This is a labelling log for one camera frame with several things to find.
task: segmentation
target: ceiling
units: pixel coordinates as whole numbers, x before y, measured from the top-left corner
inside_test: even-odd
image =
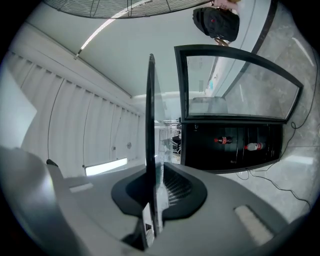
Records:
[[[133,19],[117,19],[103,29],[80,57],[131,96],[146,94],[149,54],[155,57],[162,92],[177,92],[178,73],[174,46],[215,44],[193,23],[193,10]],[[106,20],[59,12],[41,3],[27,19],[76,54]]]

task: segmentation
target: person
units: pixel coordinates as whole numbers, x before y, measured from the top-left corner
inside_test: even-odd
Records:
[[[219,7],[222,9],[233,9],[233,10],[238,10],[238,4],[234,2],[230,2],[228,0],[213,0],[212,6],[214,7]]]

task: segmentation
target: black backpack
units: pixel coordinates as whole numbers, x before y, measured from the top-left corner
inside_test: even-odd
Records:
[[[211,38],[232,42],[237,39],[240,19],[229,10],[211,7],[193,10],[193,22],[198,29]]]

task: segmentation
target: bottle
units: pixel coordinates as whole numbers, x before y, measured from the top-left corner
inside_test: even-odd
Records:
[[[232,138],[231,137],[219,137],[219,138],[215,138],[214,142],[219,142],[220,144],[230,144],[232,143]]]
[[[249,143],[248,145],[244,146],[245,150],[249,150],[249,151],[255,151],[255,150],[262,150],[266,147],[265,143]]]

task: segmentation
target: gray floor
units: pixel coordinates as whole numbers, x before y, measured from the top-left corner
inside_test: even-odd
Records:
[[[294,132],[291,122],[293,121],[297,126],[300,126],[310,109],[316,82],[317,64],[311,47],[298,31],[291,14],[280,3],[258,55],[281,66],[304,85],[298,106],[288,124],[283,127],[282,148],[284,149]],[[228,108],[234,112],[250,112],[252,115],[255,113],[278,117],[285,115],[290,97],[294,93],[294,90],[288,90],[289,87],[292,88],[292,85],[283,84],[279,80],[267,77],[267,80],[273,82],[263,84],[266,85],[264,88],[267,88],[267,92],[262,93],[259,91],[259,88],[252,87],[248,83],[250,81],[248,77],[254,77],[256,80],[259,80],[257,78],[257,74],[259,74],[257,70],[249,67],[246,73],[248,75],[242,77],[242,80],[240,79],[225,97]],[[263,95],[264,93],[265,96],[260,99],[255,98],[253,95]],[[270,101],[270,95],[275,95],[273,97],[275,100]],[[267,167],[264,167],[252,171],[252,174],[271,179],[280,188],[293,190],[299,198],[307,199],[313,204],[320,191],[319,124],[320,78],[317,81],[314,103],[310,115],[305,124],[296,130],[281,161],[272,166],[268,171],[263,171],[267,169]],[[241,180],[235,173],[224,174],[223,176],[239,182],[256,193],[275,207],[289,222],[309,211],[308,205],[305,202],[297,200],[288,191],[276,189],[268,180],[253,177],[247,172],[238,173],[238,175],[243,179],[246,179],[249,175],[249,179]]]

